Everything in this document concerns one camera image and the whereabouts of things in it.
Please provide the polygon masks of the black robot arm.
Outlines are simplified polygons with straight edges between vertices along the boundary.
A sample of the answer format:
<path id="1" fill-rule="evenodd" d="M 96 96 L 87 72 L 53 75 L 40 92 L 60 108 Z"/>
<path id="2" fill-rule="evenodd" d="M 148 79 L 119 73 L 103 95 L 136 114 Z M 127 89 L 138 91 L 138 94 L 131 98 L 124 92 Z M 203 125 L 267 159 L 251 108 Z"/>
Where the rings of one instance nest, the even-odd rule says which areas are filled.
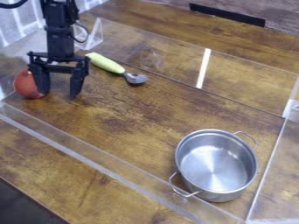
<path id="1" fill-rule="evenodd" d="M 90 75 L 90 57 L 75 54 L 72 26 L 80 19 L 79 8 L 75 0 L 40 0 L 40 4 L 45 19 L 47 52 L 28 52 L 28 69 L 43 95 L 51 90 L 51 73 L 71 74 L 70 97 L 75 98 Z"/>

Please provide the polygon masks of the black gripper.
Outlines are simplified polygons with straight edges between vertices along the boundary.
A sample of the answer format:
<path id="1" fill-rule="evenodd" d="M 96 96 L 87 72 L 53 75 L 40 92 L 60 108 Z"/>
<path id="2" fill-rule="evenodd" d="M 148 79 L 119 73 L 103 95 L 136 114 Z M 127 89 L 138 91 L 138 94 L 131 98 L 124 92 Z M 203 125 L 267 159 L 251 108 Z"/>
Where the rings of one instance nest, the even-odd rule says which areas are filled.
<path id="1" fill-rule="evenodd" d="M 76 54 L 70 57 L 51 57 L 47 52 L 28 52 L 28 70 L 32 73 L 37 91 L 47 95 L 51 89 L 49 73 L 71 74 L 70 98 L 82 91 L 86 77 L 90 75 L 90 57 Z"/>

